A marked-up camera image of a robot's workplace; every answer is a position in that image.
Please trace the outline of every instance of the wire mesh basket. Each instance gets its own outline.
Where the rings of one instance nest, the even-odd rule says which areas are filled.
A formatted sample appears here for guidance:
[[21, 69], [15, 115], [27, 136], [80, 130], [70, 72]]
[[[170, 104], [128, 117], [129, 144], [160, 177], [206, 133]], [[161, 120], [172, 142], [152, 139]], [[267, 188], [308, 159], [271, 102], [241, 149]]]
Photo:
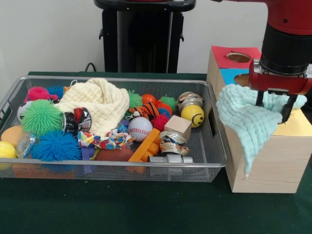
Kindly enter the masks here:
[[[85, 82], [81, 77], [37, 77], [18, 79], [0, 104], [0, 133], [19, 125], [18, 107], [27, 91], [34, 86], [70, 86], [72, 80]], [[84, 180], [139, 180], [212, 182], [222, 167], [227, 165], [230, 151], [220, 122], [215, 97], [209, 84], [203, 81], [107, 78], [118, 88], [135, 90], [136, 93], [153, 94], [157, 99], [164, 95], [177, 99], [187, 91], [204, 98], [203, 124], [192, 129], [186, 146], [193, 163], [152, 163], [66, 160], [45, 162], [38, 159], [0, 158], [0, 177], [10, 178], [59, 178]], [[132, 145], [135, 151], [138, 144]]]

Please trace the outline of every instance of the orange foam block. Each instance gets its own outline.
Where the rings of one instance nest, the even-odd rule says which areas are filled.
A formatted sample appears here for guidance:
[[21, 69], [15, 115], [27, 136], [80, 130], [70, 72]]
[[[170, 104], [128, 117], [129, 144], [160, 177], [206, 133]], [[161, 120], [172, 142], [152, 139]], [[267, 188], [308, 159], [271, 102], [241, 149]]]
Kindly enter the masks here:
[[128, 162], [147, 162], [148, 156], [154, 156], [159, 151], [160, 131], [154, 128], [151, 133], [145, 138], [142, 144], [134, 152]]

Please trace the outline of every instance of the baseball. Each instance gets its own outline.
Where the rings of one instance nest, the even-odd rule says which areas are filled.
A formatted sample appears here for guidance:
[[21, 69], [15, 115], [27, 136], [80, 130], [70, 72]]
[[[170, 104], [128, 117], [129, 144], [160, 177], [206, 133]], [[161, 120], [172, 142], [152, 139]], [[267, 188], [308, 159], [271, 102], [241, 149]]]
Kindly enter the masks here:
[[136, 137], [136, 142], [143, 142], [152, 129], [153, 126], [147, 118], [136, 117], [129, 123], [128, 134]]

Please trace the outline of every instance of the orange ball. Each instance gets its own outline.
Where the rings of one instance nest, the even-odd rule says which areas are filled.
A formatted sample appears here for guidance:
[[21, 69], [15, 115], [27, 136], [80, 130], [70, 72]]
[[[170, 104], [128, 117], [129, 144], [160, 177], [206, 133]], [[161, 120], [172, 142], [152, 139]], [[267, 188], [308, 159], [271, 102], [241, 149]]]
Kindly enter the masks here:
[[147, 102], [152, 102], [156, 105], [156, 98], [151, 94], [144, 94], [144, 95], [142, 95], [142, 102], [143, 102], [143, 104], [145, 104]]

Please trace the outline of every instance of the black stand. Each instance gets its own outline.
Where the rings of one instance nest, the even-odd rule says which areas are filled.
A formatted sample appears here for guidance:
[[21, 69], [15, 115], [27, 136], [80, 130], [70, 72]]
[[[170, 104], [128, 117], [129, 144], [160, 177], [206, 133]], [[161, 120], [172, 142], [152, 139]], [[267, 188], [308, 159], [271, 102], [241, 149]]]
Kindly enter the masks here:
[[106, 72], [176, 73], [183, 15], [195, 0], [94, 0], [103, 9]]

